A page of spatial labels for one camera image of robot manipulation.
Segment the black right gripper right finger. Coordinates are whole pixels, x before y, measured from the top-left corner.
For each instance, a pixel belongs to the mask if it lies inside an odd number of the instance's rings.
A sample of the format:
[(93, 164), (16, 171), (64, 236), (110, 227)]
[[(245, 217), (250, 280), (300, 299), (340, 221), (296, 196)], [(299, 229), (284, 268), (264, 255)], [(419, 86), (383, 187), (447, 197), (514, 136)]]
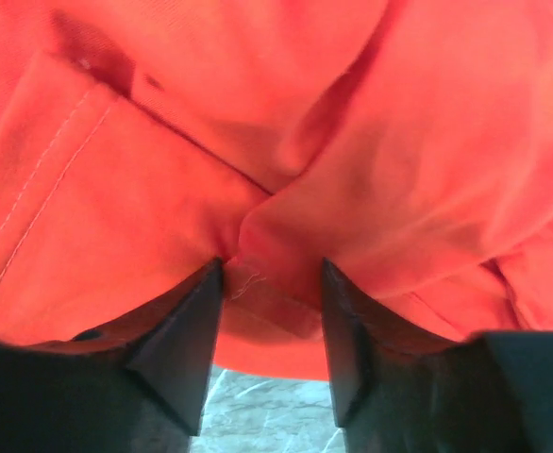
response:
[(350, 452), (553, 452), (553, 331), (456, 343), (322, 265), (336, 425)]

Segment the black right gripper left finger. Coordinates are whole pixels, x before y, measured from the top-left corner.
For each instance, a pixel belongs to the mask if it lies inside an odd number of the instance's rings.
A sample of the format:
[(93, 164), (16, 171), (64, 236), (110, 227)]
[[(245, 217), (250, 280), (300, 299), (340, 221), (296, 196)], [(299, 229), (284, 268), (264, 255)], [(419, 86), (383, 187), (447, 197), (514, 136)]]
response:
[(68, 341), (0, 342), (0, 452), (186, 452), (223, 305), (214, 259)]

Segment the orange t-shirt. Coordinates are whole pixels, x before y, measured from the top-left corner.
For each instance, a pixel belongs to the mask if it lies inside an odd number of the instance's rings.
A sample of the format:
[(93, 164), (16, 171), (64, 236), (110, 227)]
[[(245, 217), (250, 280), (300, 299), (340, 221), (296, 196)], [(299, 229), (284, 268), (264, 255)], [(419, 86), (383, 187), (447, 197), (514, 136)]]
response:
[(553, 330), (553, 1), (0, 1), (0, 340), (225, 264), (216, 354), (327, 375), (320, 267)]

